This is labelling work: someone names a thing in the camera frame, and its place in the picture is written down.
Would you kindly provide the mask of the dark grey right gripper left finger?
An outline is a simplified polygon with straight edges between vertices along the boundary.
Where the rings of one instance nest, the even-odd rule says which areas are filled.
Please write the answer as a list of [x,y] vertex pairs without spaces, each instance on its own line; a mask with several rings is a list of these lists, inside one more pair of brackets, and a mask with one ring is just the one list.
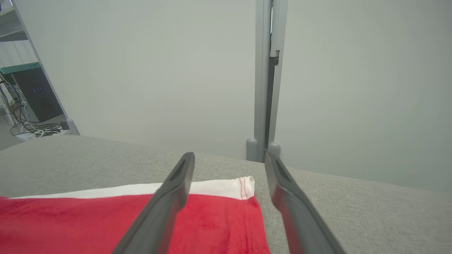
[[113,254],[166,254],[178,212],[186,205],[195,155],[187,152],[152,195]]

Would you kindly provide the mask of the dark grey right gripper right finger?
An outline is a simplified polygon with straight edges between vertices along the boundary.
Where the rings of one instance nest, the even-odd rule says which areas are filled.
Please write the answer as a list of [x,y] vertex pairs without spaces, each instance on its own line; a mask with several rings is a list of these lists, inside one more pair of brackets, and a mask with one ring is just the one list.
[[284,221],[291,254],[345,254],[307,195],[275,155],[266,153],[265,172],[271,201]]

